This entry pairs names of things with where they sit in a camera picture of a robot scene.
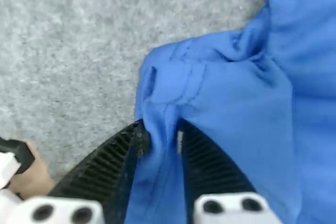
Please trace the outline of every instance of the blue fabric fold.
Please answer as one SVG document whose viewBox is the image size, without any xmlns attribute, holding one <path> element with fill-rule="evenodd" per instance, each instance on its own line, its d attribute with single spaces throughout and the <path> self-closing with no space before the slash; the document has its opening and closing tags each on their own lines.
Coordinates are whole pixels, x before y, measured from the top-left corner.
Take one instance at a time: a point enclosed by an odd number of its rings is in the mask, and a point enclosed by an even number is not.
<svg viewBox="0 0 336 224">
<path fill-rule="evenodd" d="M 174 133 L 184 118 L 241 168 L 283 223 L 336 223 L 336 0 L 269 0 L 243 30 L 153 49 L 135 117 L 152 150 L 126 223 L 186 223 Z"/>
</svg>

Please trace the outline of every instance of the white robot part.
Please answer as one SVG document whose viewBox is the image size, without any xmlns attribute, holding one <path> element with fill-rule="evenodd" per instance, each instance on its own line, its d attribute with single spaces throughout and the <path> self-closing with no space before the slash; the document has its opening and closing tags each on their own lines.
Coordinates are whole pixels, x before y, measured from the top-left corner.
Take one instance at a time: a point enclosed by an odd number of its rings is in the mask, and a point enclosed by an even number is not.
<svg viewBox="0 0 336 224">
<path fill-rule="evenodd" d="M 96 201 L 55 197 L 34 197 L 23 201 L 5 224 L 104 224 Z"/>
<path fill-rule="evenodd" d="M 194 224 L 281 224 L 256 193 L 202 195 L 194 205 Z"/>
<path fill-rule="evenodd" d="M 0 190 L 6 187 L 20 167 L 14 153 L 0 153 Z"/>
<path fill-rule="evenodd" d="M 8 189 L 0 190 L 0 223 L 6 223 L 12 211 L 22 200 Z"/>
</svg>

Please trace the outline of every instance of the gray carpet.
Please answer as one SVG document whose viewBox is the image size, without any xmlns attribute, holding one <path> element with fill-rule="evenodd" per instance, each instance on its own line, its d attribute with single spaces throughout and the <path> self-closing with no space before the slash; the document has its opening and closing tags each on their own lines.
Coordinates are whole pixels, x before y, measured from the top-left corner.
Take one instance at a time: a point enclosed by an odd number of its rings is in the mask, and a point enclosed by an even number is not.
<svg viewBox="0 0 336 224">
<path fill-rule="evenodd" d="M 240 28 L 265 0 L 0 0 L 0 135 L 61 178 L 133 120 L 153 47 Z"/>
</svg>

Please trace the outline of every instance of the black ribbed pad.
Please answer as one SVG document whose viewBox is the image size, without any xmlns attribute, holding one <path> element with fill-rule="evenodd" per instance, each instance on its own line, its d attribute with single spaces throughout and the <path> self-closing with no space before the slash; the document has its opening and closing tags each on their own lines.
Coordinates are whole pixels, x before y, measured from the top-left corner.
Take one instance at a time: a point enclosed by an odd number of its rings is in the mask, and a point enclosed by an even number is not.
<svg viewBox="0 0 336 224">
<path fill-rule="evenodd" d="M 183 132 L 181 146 L 189 223 L 193 223 L 194 202 L 202 194 L 255 191 L 232 159 L 202 131 L 186 120 L 180 120 L 178 130 Z"/>
<path fill-rule="evenodd" d="M 49 195 L 96 200 L 106 223 L 122 224 L 138 158 L 149 149 L 150 136 L 139 120 L 97 147 Z"/>
</svg>

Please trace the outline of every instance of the blue cloth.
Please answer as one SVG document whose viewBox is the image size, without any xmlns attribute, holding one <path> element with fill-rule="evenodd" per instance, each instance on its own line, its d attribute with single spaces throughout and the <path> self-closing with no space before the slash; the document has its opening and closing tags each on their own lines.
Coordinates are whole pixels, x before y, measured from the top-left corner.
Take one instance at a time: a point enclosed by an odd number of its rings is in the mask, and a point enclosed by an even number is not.
<svg viewBox="0 0 336 224">
<path fill-rule="evenodd" d="M 268 0 L 242 31 L 152 50 L 136 119 L 153 148 L 136 170 L 127 224 L 184 224 L 184 118 L 211 137 L 283 223 L 336 223 L 336 0 Z"/>
</svg>

